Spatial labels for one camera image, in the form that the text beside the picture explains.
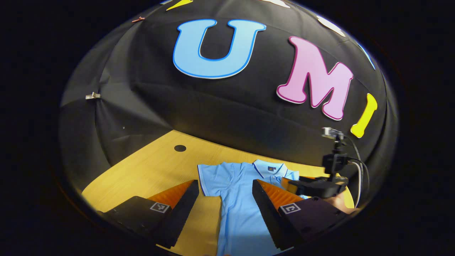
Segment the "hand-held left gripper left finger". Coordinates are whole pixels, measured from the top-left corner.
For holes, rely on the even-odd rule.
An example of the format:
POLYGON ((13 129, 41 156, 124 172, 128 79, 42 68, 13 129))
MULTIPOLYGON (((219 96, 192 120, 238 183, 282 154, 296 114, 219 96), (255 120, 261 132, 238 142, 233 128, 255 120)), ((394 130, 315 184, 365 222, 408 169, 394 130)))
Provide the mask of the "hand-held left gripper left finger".
POLYGON ((189 180, 149 198, 133 196, 98 214, 135 237, 171 248, 199 195, 198 180, 189 180))

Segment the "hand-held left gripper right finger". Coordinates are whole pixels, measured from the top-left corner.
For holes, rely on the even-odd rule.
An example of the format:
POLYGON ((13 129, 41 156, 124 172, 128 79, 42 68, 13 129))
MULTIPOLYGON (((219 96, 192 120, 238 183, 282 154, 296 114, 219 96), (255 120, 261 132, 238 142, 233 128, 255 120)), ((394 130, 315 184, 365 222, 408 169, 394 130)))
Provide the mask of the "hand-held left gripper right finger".
POLYGON ((351 218, 322 198, 302 199, 259 179, 252 182, 252 195, 281 251, 317 240, 351 218))

